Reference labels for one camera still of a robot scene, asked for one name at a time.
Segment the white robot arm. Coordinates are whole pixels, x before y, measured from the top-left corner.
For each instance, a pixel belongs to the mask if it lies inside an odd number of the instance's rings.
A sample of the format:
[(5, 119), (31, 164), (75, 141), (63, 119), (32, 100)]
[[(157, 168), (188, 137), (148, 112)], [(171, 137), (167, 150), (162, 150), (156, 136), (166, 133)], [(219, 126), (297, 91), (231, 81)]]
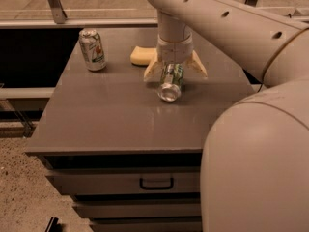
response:
[(266, 87), (223, 112), (207, 135), (203, 232), (309, 232), (307, 24), (233, 0), (148, 2), (159, 62), (191, 56), (189, 27)]

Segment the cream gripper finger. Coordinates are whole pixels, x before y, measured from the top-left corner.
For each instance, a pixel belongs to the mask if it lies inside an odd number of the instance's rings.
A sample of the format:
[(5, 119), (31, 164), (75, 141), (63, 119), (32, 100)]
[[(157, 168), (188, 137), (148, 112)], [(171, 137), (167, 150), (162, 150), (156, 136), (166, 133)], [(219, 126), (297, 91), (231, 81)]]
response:
[(207, 70), (203, 63), (201, 62), (198, 54), (195, 50), (192, 51), (189, 58), (185, 61), (184, 64), (185, 71), (188, 73), (189, 77), (194, 78), (207, 78)]
[(143, 80), (151, 82), (159, 80), (163, 69), (163, 62), (159, 59), (157, 50), (154, 48), (147, 55), (147, 68), (144, 70)]

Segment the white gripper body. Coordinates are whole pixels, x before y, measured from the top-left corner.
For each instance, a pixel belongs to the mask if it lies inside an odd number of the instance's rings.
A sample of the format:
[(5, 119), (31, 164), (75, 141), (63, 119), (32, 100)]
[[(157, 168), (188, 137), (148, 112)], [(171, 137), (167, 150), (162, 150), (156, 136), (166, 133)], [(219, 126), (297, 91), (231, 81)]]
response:
[(164, 64), (180, 64), (185, 62), (193, 52), (192, 36), (175, 43), (158, 38), (156, 52), (158, 61)]

